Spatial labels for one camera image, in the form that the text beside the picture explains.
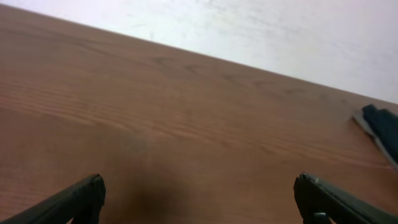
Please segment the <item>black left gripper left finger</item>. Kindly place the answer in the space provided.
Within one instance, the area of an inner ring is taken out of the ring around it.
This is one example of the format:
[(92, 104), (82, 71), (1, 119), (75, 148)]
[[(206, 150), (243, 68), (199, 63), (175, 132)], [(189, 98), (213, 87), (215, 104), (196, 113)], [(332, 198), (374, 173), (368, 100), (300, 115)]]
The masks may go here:
[(102, 176), (92, 174), (1, 223), (97, 224), (105, 196), (106, 187)]

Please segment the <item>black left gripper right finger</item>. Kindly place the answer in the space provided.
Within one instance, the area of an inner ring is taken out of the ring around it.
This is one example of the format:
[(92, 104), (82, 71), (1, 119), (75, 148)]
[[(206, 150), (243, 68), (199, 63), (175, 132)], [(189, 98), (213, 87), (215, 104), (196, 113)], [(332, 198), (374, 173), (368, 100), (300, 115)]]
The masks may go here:
[(306, 173), (295, 180), (294, 199), (304, 224), (397, 223), (396, 216)]

